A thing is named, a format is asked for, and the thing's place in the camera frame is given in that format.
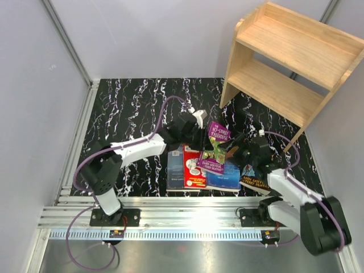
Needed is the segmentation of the red comic book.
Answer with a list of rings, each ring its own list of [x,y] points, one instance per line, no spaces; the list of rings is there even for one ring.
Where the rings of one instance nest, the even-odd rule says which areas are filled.
[[[184,188],[205,189],[206,176],[198,166],[200,152],[183,145]]]

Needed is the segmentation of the purple 117-storey treehouse book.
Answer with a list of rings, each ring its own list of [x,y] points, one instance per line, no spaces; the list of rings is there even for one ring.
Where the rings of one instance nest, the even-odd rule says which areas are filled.
[[[201,152],[197,161],[197,166],[206,172],[216,175],[224,174],[224,164],[226,149],[220,147],[221,144],[228,142],[231,137],[231,132],[217,122],[211,122],[208,128],[207,144]]]

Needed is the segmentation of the grey-blue Nineteen Eighty-Four book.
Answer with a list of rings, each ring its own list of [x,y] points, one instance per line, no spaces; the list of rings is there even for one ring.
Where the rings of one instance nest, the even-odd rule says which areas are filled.
[[[168,153],[167,192],[178,192],[184,189],[183,147]]]

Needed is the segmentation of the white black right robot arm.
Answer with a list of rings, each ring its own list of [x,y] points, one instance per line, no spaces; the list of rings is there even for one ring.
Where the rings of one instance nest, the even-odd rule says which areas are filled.
[[[341,251],[352,238],[340,201],[311,191],[295,179],[274,158],[262,132],[252,139],[237,135],[219,144],[227,159],[240,168],[251,166],[253,179],[261,181],[277,196],[260,201],[258,221],[264,226],[278,222],[296,233],[308,252],[314,256],[328,251]]]

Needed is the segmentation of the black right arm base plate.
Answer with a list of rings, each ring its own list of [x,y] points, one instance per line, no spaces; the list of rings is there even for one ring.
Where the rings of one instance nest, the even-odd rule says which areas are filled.
[[[259,208],[237,208],[235,215],[243,228],[276,228],[277,223]]]

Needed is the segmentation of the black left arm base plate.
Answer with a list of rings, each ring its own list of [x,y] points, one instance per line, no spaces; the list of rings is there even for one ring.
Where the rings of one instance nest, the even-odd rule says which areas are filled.
[[[138,227],[140,222],[140,209],[120,209],[111,216],[104,213],[102,209],[93,209],[90,226],[96,227]]]

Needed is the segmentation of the blue orange sunset book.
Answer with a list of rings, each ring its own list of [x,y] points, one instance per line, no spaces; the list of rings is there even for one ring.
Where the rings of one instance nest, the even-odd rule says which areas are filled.
[[[216,175],[211,172],[206,173],[206,189],[239,192],[241,190],[241,185],[239,183],[240,177],[240,168],[231,162],[226,162],[222,175]]]

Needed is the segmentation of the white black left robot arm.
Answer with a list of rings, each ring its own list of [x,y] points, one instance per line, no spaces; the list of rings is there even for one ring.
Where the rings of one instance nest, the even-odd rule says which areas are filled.
[[[89,186],[101,218],[110,226],[118,225],[126,219],[123,205],[114,190],[120,170],[141,159],[174,151],[182,144],[197,151],[203,150],[206,117],[205,110],[184,113],[147,136],[127,142],[98,144],[96,152],[77,167],[74,181],[81,175]]]

